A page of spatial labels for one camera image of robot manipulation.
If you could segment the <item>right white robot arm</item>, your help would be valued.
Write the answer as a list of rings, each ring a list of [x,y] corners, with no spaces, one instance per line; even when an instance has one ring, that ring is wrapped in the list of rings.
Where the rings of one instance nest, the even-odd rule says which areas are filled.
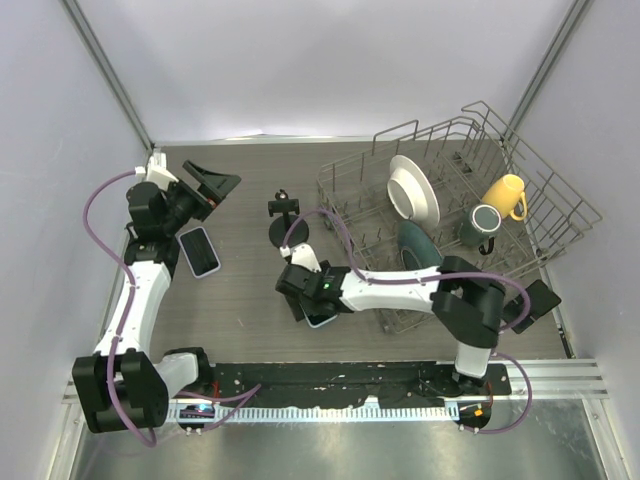
[[[457,342],[451,380],[472,395],[488,381],[498,344],[505,288],[500,277],[460,257],[413,271],[371,272],[327,263],[319,269],[289,262],[275,289],[297,320],[330,321],[367,310],[404,310],[435,316]]]

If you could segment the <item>light blue case phone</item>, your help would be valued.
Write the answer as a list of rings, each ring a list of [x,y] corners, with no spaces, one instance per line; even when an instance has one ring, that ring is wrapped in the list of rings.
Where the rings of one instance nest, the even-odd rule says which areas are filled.
[[[321,328],[322,326],[334,321],[338,318],[338,314],[327,315],[327,314],[317,314],[310,313],[305,309],[302,309],[303,320],[314,329]]]

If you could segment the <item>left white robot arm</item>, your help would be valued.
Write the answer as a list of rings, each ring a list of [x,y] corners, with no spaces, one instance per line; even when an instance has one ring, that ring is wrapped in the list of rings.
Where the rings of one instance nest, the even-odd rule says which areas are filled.
[[[178,232],[192,219],[205,221],[240,184],[234,174],[206,170],[191,161],[184,170],[191,187],[164,164],[150,161],[129,171],[137,179],[126,194],[130,221],[123,253],[111,250],[91,225],[90,238],[124,273],[116,308],[103,337],[89,356],[76,358],[72,379],[89,430],[127,430],[148,448],[167,418],[169,402],[181,391],[205,397],[213,385],[200,347],[175,349],[153,364],[148,356],[160,304],[179,260]]]

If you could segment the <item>black phone stand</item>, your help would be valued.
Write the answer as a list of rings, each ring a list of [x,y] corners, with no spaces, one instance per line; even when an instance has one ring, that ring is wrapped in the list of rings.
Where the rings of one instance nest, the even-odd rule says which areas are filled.
[[[279,248],[292,224],[298,219],[300,214],[299,200],[292,199],[284,189],[279,189],[274,200],[268,202],[268,214],[273,217],[269,227],[269,240],[271,244]],[[288,246],[296,246],[309,239],[310,231],[308,224],[302,220],[293,230],[289,237]]]

